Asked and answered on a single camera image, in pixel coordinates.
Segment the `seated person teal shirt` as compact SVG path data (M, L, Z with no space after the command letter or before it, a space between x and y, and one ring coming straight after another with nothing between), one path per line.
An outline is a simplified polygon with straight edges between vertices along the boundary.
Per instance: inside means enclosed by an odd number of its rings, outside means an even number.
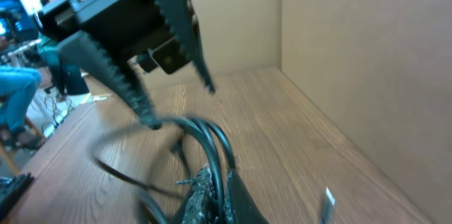
M89 93L88 86L81 75L81 70L75 64L63 61L60 57L56 40L38 33L40 43L37 53L47 65L52 76L52 84L57 89L57 101L66 99L67 95L83 95Z

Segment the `seated person in jeans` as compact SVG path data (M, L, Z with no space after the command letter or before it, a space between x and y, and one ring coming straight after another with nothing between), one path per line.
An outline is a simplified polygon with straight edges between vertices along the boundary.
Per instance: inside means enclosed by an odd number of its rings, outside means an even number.
M11 138L5 144L15 141L22 147L38 150L39 138L25 129L28 107L42 81L37 69L1 65L1 125L5 125Z

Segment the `wooden stool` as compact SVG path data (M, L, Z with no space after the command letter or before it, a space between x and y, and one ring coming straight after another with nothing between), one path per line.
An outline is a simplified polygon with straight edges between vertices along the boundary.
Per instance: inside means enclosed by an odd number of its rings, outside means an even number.
M47 142L47 137L28 117L25 117L25 128L34 137L38 137L40 139L39 143L41 146ZM17 176L20 173L20 168L13 158L19 150L24 150L24 147L22 147L22 145L17 141L15 141L11 146L5 144L5 140L8 138L11 138L8 129L5 125L1 125L1 161L6 163L6 166L14 176Z

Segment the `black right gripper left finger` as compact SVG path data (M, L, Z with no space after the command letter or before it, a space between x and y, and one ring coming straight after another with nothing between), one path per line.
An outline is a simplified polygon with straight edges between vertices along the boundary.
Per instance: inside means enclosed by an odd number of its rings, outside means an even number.
M184 183L191 185L171 224L209 224L214 221L214 188L210 168L201 168L198 174Z

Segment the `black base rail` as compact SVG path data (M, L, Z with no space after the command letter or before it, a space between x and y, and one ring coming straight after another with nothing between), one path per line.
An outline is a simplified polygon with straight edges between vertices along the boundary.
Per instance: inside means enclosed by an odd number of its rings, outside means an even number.
M7 217L34 179L31 173L1 177L1 220Z

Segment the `laptop with lit screen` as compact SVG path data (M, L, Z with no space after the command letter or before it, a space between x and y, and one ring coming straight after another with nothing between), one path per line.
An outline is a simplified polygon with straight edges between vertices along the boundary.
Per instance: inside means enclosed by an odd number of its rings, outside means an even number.
M16 43L38 38L38 29L21 0L1 0L1 36Z

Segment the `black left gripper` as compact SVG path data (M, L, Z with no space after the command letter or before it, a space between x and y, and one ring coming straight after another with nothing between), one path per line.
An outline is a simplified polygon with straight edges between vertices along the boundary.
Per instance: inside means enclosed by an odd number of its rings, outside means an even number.
M191 0L54 0L34 21L60 42L62 58L110 89L151 129L160 129L162 120L126 61L131 57L143 55L144 70L159 66L168 74L191 62L215 93Z

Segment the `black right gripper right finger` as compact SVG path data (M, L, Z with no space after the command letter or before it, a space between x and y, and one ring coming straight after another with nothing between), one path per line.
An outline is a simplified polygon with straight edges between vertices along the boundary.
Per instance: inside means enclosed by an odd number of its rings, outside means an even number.
M269 224L236 170L228 170L225 191L227 224Z

